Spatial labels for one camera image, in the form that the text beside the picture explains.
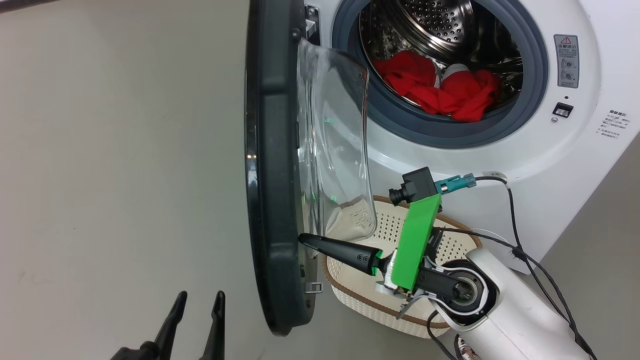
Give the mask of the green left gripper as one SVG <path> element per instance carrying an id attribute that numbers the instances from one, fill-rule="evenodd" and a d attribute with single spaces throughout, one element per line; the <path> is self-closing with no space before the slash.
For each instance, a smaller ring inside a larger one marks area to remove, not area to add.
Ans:
<path id="1" fill-rule="evenodd" d="M 110 360 L 170 360 L 178 325 L 183 319 L 188 292 L 178 293 L 154 342 L 139 348 L 121 347 Z M 224 360 L 226 357 L 226 294 L 218 291 L 211 310 L 211 327 L 200 360 Z"/>

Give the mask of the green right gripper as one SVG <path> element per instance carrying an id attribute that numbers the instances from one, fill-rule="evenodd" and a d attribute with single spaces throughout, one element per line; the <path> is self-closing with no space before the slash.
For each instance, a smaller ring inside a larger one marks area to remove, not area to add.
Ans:
<path id="1" fill-rule="evenodd" d="M 308 233 L 300 234 L 298 241 L 366 275 L 382 272 L 384 287 L 409 294 L 409 302 L 397 313 L 401 319 L 419 297 L 436 299 L 444 293 L 444 274 L 425 256 L 441 203 L 438 193 L 409 202 L 398 246 L 387 261 L 382 249 L 364 244 Z"/>

